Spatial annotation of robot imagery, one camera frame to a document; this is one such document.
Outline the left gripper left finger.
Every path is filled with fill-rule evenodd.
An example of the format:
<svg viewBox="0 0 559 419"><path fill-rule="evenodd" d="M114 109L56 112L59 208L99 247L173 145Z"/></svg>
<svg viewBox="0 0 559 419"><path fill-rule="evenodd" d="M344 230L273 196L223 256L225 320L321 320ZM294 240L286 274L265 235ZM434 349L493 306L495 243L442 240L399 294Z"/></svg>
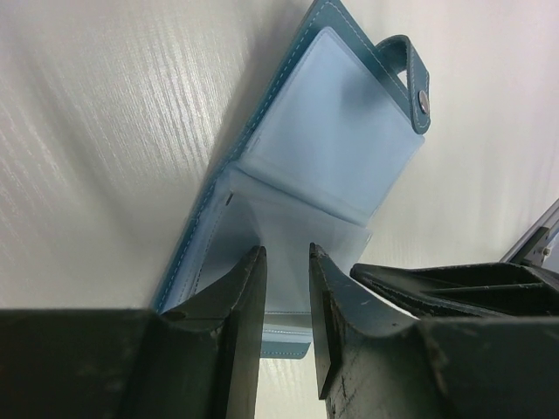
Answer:
<svg viewBox="0 0 559 419"><path fill-rule="evenodd" d="M257 246L165 313L2 310L2 417L253 417L266 277Z"/></svg>

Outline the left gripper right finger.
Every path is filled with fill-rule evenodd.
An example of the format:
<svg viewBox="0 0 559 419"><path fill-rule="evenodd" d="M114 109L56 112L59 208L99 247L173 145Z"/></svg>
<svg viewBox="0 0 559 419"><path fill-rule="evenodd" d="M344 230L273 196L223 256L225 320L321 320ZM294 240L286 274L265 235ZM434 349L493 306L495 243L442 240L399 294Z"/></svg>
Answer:
<svg viewBox="0 0 559 419"><path fill-rule="evenodd" d="M558 315L419 318L350 271L311 245L317 388L329 417L557 417Z"/></svg>

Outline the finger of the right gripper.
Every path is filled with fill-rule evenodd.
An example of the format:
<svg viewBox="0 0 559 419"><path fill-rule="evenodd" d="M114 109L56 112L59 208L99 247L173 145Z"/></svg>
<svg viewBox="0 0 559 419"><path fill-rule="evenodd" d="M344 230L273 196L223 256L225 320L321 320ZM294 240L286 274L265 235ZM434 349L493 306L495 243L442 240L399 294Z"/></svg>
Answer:
<svg viewBox="0 0 559 419"><path fill-rule="evenodd" d="M355 264L350 277L423 317L556 317L558 274L510 263L403 269Z"/></svg>

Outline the blue leather card holder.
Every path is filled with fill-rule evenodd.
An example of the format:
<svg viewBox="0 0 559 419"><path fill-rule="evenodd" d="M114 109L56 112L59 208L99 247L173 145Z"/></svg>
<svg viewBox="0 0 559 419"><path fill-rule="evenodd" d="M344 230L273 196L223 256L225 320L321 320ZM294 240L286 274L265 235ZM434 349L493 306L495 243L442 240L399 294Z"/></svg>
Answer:
<svg viewBox="0 0 559 419"><path fill-rule="evenodd" d="M310 244L349 271L430 125L430 74L410 39L373 43L343 3L312 3L257 108L206 176L154 308L193 298L259 245L261 354L304 357L313 339Z"/></svg>

